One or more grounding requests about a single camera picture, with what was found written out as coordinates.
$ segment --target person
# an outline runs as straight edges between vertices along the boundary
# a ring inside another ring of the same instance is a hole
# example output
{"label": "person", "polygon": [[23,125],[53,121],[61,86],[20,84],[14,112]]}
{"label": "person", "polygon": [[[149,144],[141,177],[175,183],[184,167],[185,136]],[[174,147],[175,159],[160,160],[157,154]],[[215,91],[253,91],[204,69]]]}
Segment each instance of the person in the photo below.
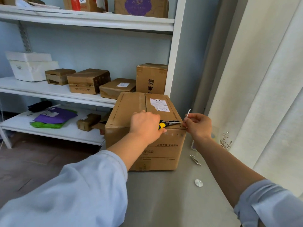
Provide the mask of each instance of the person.
{"label": "person", "polygon": [[[160,116],[142,111],[129,133],[107,150],[63,167],[60,174],[0,210],[0,226],[119,226],[127,208],[127,171],[147,145],[156,141]],[[214,178],[245,227],[303,226],[303,202],[290,191],[245,166],[211,138],[211,120],[185,118]]]}

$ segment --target tiled floor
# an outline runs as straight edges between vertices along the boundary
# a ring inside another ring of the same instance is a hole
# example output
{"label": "tiled floor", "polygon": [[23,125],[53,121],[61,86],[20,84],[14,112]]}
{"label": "tiled floor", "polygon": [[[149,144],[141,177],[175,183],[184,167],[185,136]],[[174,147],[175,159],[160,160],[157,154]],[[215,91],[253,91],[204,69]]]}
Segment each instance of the tiled floor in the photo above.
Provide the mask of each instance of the tiled floor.
{"label": "tiled floor", "polygon": [[0,208],[54,178],[62,167],[79,162],[99,146],[55,138],[15,133],[13,148],[0,150]]}

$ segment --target rolled-up sleeve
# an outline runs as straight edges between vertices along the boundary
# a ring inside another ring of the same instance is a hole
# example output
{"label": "rolled-up sleeve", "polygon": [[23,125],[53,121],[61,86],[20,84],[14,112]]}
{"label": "rolled-up sleeve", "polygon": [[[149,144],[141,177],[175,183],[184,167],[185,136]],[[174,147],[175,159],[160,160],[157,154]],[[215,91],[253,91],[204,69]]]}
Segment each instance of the rolled-up sleeve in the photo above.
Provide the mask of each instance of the rolled-up sleeve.
{"label": "rolled-up sleeve", "polygon": [[267,227],[303,226],[303,202],[270,180],[249,186],[234,212],[243,227],[257,227],[259,220]]}
{"label": "rolled-up sleeve", "polygon": [[0,226],[119,226],[127,208],[127,169],[103,150],[0,210]]}

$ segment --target purple logo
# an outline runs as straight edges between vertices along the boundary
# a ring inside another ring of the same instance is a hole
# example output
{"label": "purple logo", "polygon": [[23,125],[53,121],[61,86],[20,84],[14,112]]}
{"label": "purple logo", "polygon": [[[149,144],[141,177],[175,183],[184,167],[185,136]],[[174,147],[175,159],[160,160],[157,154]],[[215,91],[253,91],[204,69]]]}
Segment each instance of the purple logo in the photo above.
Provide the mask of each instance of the purple logo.
{"label": "purple logo", "polygon": [[151,0],[126,0],[125,9],[131,15],[145,16],[152,9]]}

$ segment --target pliers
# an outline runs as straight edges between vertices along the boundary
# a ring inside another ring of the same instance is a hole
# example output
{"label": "pliers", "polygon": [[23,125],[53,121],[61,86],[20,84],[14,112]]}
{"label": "pliers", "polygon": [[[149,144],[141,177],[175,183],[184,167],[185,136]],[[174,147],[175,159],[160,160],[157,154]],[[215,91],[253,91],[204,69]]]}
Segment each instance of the pliers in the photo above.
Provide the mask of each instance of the pliers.
{"label": "pliers", "polygon": [[178,123],[181,123],[181,122],[179,120],[171,120],[171,121],[160,120],[160,122],[159,122],[159,130],[161,128],[164,128],[164,127],[167,127],[167,126],[171,126],[171,125],[175,125],[175,124],[178,124]]}

